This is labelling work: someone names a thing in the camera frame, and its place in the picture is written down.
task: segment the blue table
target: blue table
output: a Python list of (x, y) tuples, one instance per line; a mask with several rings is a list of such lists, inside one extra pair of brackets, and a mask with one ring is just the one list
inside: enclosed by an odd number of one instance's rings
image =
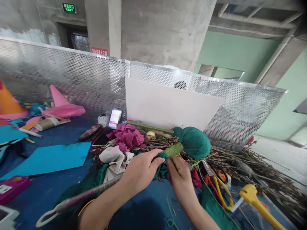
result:
[[(95, 122), (83, 117), (76, 117), (71, 120), (72, 122), (40, 132), (43, 135), (42, 138), (31, 137), (35, 141), (34, 144), (23, 140), (24, 154), (31, 155), (37, 147), (76, 143), (80, 135)], [(0, 176), (5, 175), (23, 161), (24, 159), (18, 157), (14, 152), (10, 152), (5, 164), (0, 169)], [(15, 228), (36, 229), (37, 220), (46, 211), (54, 208), (60, 195), (67, 188), (84, 179), (93, 163), (93, 156), (88, 155), (82, 167), (44, 174), (32, 179), (32, 185), (7, 204), (8, 207), (20, 212), (20, 215), (15, 219)], [(238, 193), (239, 190), (240, 188), (237, 186), (232, 186), (232, 191)], [(196, 189), (195, 191), (200, 197), (201, 190)], [(115, 213), (109, 229), (123, 229), (131, 225), (134, 229), (168, 229), (166, 221), (169, 218), (171, 219), (171, 213), (167, 205), (167, 197), (171, 210), (175, 212), (174, 221), (178, 228), (193, 229), (167, 180), (152, 181), (148, 188), (129, 200)], [(260, 200), (270, 207), (271, 214), (284, 227), (294, 229), (265, 198), (260, 198)], [(251, 229), (246, 222), (242, 222), (240, 214), (235, 213), (232, 217), (241, 229), (243, 229), (241, 223), (244, 224), (244, 229)], [(45, 225), (43, 229), (53, 229), (52, 223)], [(272, 228), (269, 225), (265, 225), (265, 229)]]

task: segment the exit sign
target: exit sign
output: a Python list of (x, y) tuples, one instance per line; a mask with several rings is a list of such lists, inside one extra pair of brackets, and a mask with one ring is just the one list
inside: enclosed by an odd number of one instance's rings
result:
[(75, 4), (62, 3), (62, 5), (63, 5), (64, 12), (66, 12), (66, 13), (77, 13)]

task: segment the white board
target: white board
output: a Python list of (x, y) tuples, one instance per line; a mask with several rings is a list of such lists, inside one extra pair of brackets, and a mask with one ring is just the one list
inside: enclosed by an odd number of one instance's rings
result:
[(127, 118), (164, 129), (203, 131), (224, 101), (221, 97), (126, 78)]

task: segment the concrete pillar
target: concrete pillar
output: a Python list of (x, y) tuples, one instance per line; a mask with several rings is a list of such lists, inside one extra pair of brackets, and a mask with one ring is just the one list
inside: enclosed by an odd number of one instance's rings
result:
[(107, 50), (110, 55), (108, 0), (84, 0), (84, 6), (91, 50)]
[(122, 0), (109, 0), (110, 56), (121, 58)]
[(306, 46), (306, 41), (291, 38), (259, 84), (276, 86)]
[(216, 0), (123, 0), (122, 58), (193, 71)]

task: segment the hand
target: hand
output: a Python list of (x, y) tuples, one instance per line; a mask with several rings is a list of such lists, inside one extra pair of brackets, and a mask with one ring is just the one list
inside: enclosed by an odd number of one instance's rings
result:
[(125, 189), (128, 189), (131, 196), (144, 190), (153, 180), (154, 175), (165, 159), (157, 157), (153, 162), (153, 158), (161, 153), (161, 149), (154, 149), (149, 152), (141, 153), (129, 162), (122, 179)]
[(183, 208), (194, 202), (198, 203), (189, 167), (178, 157), (169, 158), (166, 164), (168, 180), (173, 186), (175, 195)]

